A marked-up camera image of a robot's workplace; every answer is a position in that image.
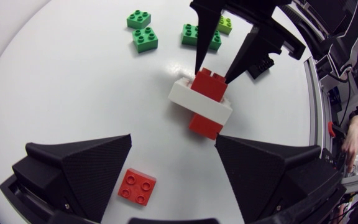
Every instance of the cable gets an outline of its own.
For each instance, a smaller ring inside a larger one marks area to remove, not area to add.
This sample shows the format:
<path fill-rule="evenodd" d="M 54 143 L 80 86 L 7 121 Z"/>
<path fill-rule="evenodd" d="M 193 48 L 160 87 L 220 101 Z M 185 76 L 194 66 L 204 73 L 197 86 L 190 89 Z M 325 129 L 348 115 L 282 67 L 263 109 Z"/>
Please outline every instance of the cable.
<path fill-rule="evenodd" d="M 351 100 L 351 83 L 349 81 L 349 77 L 347 77 L 347 82 L 349 84 L 349 96 L 347 97 L 347 103 L 346 103 L 346 107 L 345 107 L 345 112 L 343 113 L 342 121 L 339 123 L 339 127 L 342 126 L 342 122 L 343 122 L 343 120 L 345 119 L 345 116 L 346 116 L 347 107 L 349 106 L 349 102 Z"/>
<path fill-rule="evenodd" d="M 335 80 L 341 82 L 341 83 L 347 83 L 349 81 L 349 76 L 347 77 L 347 79 L 343 80 L 343 79 L 340 79 L 338 77 L 336 77 L 335 75 L 331 74 L 331 73 L 327 73 L 330 77 L 334 78 Z"/>
<path fill-rule="evenodd" d="M 358 206 L 358 201 L 357 201 L 354 205 L 352 205 L 352 207 L 349 208 L 348 211 L 346 211 L 346 212 L 342 213 L 342 215 L 338 215 L 337 217 L 334 217 L 334 218 L 332 218 L 332 219 L 330 219 L 330 220 L 328 220 L 328 221 L 333 221 L 334 219 L 339 218 L 339 217 L 342 217 L 342 218 L 345 217 L 345 215 L 346 215 L 348 212 L 350 212 L 351 210 L 355 209 L 357 206 Z"/>

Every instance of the lego stud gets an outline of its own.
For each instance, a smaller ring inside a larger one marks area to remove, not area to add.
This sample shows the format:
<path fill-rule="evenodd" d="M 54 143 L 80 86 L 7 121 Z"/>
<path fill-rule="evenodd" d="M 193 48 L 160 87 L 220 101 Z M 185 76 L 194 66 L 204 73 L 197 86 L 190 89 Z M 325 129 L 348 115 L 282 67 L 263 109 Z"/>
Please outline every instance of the lego stud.
<path fill-rule="evenodd" d="M 136 197 L 136 202 L 137 203 L 144 203 L 146 201 L 146 198 L 144 197 L 144 195 L 138 195 Z"/>
<path fill-rule="evenodd" d="M 137 39 L 137 41 L 138 41 L 139 43 L 142 43 L 142 42 L 144 41 L 144 37 L 140 36 L 140 37 Z"/>
<path fill-rule="evenodd" d="M 129 175 L 126 179 L 128 184 L 134 184 L 136 182 L 136 178 L 134 175 Z"/>
<path fill-rule="evenodd" d="M 148 191 L 148 190 L 150 190 L 150 188 L 151 188 L 151 185 L 149 182 L 143 182 L 143 184 L 142 184 L 143 190 Z"/>
<path fill-rule="evenodd" d="M 125 197 L 125 198 L 128 198 L 129 196 L 131 196 L 131 190 L 129 190 L 129 189 L 123 189 L 123 190 L 121 191 L 121 195 L 122 195 L 123 197 Z"/>

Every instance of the white table surface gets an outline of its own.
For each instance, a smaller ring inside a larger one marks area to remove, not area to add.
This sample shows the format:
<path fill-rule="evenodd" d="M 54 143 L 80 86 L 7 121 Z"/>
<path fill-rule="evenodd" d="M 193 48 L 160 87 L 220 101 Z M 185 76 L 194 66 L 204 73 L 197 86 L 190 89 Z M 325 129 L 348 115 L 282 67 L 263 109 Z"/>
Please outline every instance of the white table surface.
<path fill-rule="evenodd" d="M 190 1 L 52 0 L 17 33 L 0 58 L 0 184 L 23 158 L 25 143 L 57 144 L 131 133 L 132 149 L 103 223 L 131 217 L 215 217 L 242 223 L 214 141 L 188 130 L 192 113 L 167 96 L 180 77 L 194 77 L 196 50 L 182 46 L 185 23 L 197 24 Z M 126 17 L 152 15 L 158 49 L 138 54 Z M 224 75 L 251 25 L 225 12 L 234 26 L 203 66 Z M 276 9 L 273 18 L 300 33 Z M 233 113 L 221 134 L 306 146 L 310 106 L 303 62 L 283 49 L 254 81 L 243 74 L 226 91 Z M 146 207 L 117 196 L 125 170 L 157 178 Z M 0 222 L 23 223 L 0 191 Z"/>

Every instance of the lego brick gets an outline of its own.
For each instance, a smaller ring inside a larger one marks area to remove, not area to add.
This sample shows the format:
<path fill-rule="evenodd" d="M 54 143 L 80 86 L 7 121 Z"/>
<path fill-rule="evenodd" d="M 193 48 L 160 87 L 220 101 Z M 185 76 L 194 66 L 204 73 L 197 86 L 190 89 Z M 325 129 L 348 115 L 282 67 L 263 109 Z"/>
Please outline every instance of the lego brick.
<path fill-rule="evenodd" d="M 134 29 L 143 29 L 151 22 L 152 15 L 136 10 L 127 18 L 127 26 Z"/>
<path fill-rule="evenodd" d="M 190 24 L 183 25 L 181 44 L 197 46 L 198 27 Z"/>
<path fill-rule="evenodd" d="M 192 90 L 187 78 L 181 78 L 173 84 L 168 99 L 221 125 L 226 124 L 233 111 L 225 97 L 217 102 Z"/>
<path fill-rule="evenodd" d="M 221 132 L 223 125 L 211 121 L 199 114 L 194 114 L 190 121 L 189 129 L 212 140 Z"/>
<path fill-rule="evenodd" d="M 204 96 L 220 102 L 226 91 L 227 84 L 222 80 L 223 77 L 214 73 L 214 76 L 207 75 L 206 72 L 198 72 L 191 85 L 191 89 L 201 93 Z"/>
<path fill-rule="evenodd" d="M 198 26 L 192 26 L 191 24 L 183 25 L 181 33 L 181 43 L 186 45 L 197 46 Z M 221 35 L 219 31 L 215 31 L 214 37 L 209 45 L 212 50 L 218 50 L 222 44 Z"/>
<path fill-rule="evenodd" d="M 221 16 L 218 26 L 216 29 L 224 34 L 229 35 L 232 30 L 231 20 L 229 18 L 225 18 Z"/>
<path fill-rule="evenodd" d="M 212 73 L 210 70 L 208 70 L 208 69 L 206 69 L 206 68 L 201 69 L 200 72 L 203 72 L 203 73 L 205 73 L 205 74 L 207 74 L 207 75 L 211 75 L 211 73 Z"/>
<path fill-rule="evenodd" d="M 219 33 L 219 31 L 216 30 L 214 37 L 212 38 L 212 41 L 209 45 L 209 49 L 218 50 L 221 44 L 222 44 L 221 34 Z"/>
<path fill-rule="evenodd" d="M 217 80 L 219 80 L 220 82 L 223 82 L 223 83 L 226 81 L 226 79 L 225 79 L 224 77 L 218 75 L 217 73 L 214 73 L 214 74 L 212 75 L 212 77 L 215 78 L 215 79 L 217 79 Z"/>
<path fill-rule="evenodd" d="M 138 53 L 158 47 L 158 38 L 150 27 L 135 30 L 132 37 Z"/>
<path fill-rule="evenodd" d="M 146 206 L 156 181 L 156 178 L 130 168 L 125 173 L 118 195 Z"/>

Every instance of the person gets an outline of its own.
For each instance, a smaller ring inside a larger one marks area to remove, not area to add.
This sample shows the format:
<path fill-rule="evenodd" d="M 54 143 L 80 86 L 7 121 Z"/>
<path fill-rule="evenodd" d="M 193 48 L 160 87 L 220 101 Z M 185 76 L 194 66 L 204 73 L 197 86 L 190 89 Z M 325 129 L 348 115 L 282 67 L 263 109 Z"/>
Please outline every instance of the person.
<path fill-rule="evenodd" d="M 358 173 L 358 164 L 354 164 L 356 160 L 356 156 L 358 155 L 358 115 L 354 116 L 349 123 L 349 129 L 347 130 L 345 141 L 341 146 L 342 152 L 346 153 L 346 161 L 345 164 L 347 166 L 347 173 L 355 172 Z M 352 203 L 356 203 L 358 201 L 358 194 L 353 196 Z M 349 214 L 346 217 L 342 218 L 344 213 L 345 205 L 342 204 L 339 207 L 339 211 L 335 214 L 335 218 L 332 223 L 339 224 L 347 221 Z"/>
<path fill-rule="evenodd" d="M 352 171 L 356 155 L 358 154 L 358 115 L 354 116 L 347 130 L 345 141 L 342 144 L 342 152 L 346 153 L 346 172 Z"/>

